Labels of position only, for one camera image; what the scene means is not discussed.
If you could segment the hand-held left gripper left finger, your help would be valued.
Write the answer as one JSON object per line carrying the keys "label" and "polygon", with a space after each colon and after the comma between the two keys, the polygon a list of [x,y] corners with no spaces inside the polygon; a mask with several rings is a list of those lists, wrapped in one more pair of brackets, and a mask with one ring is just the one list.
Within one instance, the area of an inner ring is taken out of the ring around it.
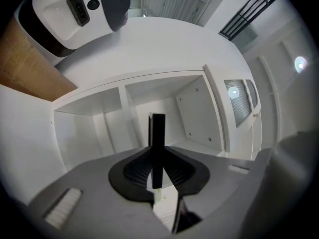
{"label": "hand-held left gripper left finger", "polygon": [[[118,194],[108,178],[119,161],[144,154],[137,148],[84,162],[39,192],[28,204],[32,223],[49,239],[163,239],[171,235],[149,202],[133,202]],[[82,192],[61,229],[44,216],[68,189]]]}

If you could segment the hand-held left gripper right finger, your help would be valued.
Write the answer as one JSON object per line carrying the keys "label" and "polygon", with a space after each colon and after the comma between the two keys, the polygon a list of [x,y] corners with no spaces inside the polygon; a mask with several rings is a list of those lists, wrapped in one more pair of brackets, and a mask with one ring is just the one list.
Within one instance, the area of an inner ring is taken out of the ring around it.
{"label": "hand-held left gripper right finger", "polygon": [[164,169],[186,209],[207,218],[237,189],[252,161],[165,147]]}

